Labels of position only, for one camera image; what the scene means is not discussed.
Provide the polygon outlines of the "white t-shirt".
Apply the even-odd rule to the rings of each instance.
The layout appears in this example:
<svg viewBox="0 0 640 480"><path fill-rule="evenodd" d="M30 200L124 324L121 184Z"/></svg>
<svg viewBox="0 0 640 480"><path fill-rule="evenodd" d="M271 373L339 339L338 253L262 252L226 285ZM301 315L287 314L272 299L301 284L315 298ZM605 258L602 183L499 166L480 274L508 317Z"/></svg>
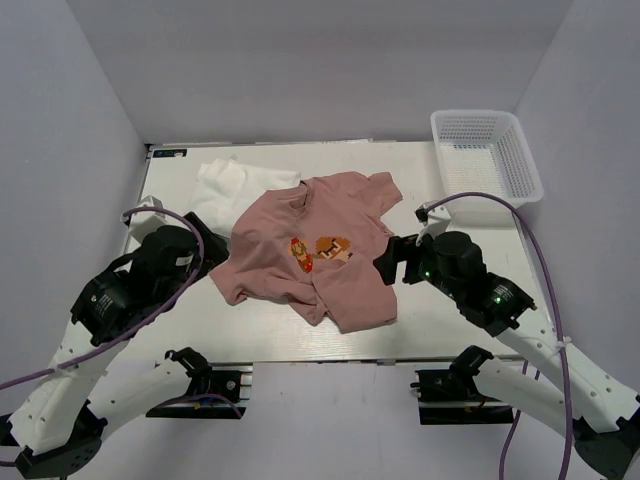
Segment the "white t-shirt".
<svg viewBox="0 0 640 480"><path fill-rule="evenodd" d="M238 219L265 192L294 188L300 180L299 172L216 159L201 165L187 210L213 233L230 238Z"/></svg>

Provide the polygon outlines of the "pink printed t-shirt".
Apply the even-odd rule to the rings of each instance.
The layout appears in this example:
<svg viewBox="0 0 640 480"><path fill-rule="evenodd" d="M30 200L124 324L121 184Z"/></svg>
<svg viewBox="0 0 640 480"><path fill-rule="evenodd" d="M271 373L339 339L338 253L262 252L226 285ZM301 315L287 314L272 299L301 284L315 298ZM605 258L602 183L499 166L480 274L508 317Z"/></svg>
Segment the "pink printed t-shirt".
<svg viewBox="0 0 640 480"><path fill-rule="evenodd" d="M397 297L374 266L392 237L383 216L402 200L388 172L313 177L264 193L237 220L230 256L210 277L230 305L288 304L310 325L343 333L397 319Z"/></svg>

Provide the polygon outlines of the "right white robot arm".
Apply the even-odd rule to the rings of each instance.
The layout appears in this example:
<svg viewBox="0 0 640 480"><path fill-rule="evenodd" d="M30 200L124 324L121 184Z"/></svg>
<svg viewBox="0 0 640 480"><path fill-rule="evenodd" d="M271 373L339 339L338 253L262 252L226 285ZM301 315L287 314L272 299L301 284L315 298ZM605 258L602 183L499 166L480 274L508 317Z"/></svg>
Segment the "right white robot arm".
<svg viewBox="0 0 640 480"><path fill-rule="evenodd" d="M462 232L393 237L373 262L383 282L427 282L454 301L465 320L519 353L548 384L515 372L492 353L466 348L449 366L461 397L507 403L570 440L578 456L607 479L621 479L639 456L639 395L568 340L513 281L487 270L482 251Z"/></svg>

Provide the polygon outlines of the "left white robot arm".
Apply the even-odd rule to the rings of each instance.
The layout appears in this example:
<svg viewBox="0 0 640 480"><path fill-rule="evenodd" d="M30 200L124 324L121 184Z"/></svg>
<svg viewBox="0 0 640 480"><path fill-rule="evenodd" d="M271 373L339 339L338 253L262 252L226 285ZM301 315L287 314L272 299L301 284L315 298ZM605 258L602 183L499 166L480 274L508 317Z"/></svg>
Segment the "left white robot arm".
<svg viewBox="0 0 640 480"><path fill-rule="evenodd" d="M148 411L181 403L231 400L213 391L215 372L190 347L171 351L148 374L98 398L108 366L142 328L171 310L193 283L224 263L225 240L195 213L138 207L123 222L139 246L114 259L83 288L50 365L3 383L37 385L1 418L1 443L20 452L11 462L25 479L67 478L86 466L104 440Z"/></svg>

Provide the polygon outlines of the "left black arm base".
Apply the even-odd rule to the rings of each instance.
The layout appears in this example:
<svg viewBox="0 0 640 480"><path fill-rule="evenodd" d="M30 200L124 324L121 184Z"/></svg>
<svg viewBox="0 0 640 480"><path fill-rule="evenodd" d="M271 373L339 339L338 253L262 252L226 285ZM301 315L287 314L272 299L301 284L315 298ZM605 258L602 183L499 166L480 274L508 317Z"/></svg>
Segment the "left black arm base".
<svg viewBox="0 0 640 480"><path fill-rule="evenodd" d="M186 393L146 413L147 418L240 420L250 399L252 365L211 363L191 347L168 350L165 360L179 363L187 373Z"/></svg>

